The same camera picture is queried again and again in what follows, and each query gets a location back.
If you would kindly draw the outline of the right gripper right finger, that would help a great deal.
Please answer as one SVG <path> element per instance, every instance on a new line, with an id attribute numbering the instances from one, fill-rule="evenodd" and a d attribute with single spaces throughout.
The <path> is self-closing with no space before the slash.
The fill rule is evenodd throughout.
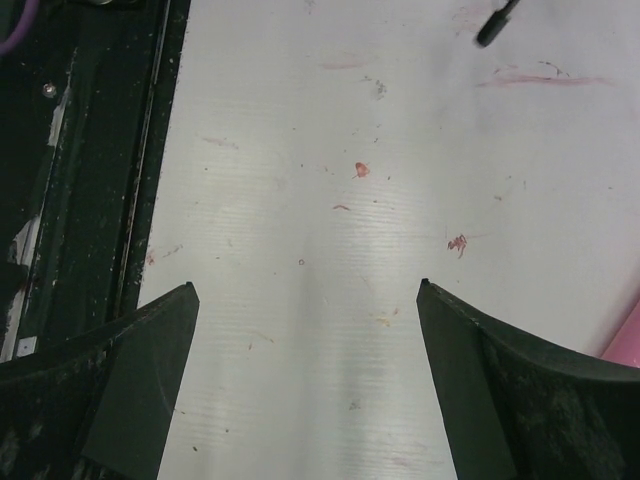
<path id="1" fill-rule="evenodd" d="M 417 308 L 458 478 L 638 478 L 638 369 L 527 333 L 427 279 Z"/>

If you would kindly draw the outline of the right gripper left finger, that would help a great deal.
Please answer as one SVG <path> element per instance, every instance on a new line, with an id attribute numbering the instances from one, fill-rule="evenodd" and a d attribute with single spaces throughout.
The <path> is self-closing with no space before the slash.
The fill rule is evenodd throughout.
<path id="1" fill-rule="evenodd" d="M 2 478 L 156 478 L 198 310 L 186 283 L 2 364 Z"/>

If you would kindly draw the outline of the black tripod microphone stand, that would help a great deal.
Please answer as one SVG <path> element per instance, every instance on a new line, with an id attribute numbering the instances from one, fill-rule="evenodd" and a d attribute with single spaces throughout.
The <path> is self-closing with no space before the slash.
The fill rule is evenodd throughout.
<path id="1" fill-rule="evenodd" d="M 520 0 L 508 0 L 502 8 L 492 13 L 475 37 L 478 47 L 486 48 L 495 40 L 508 24 L 511 12 L 519 3 Z"/>

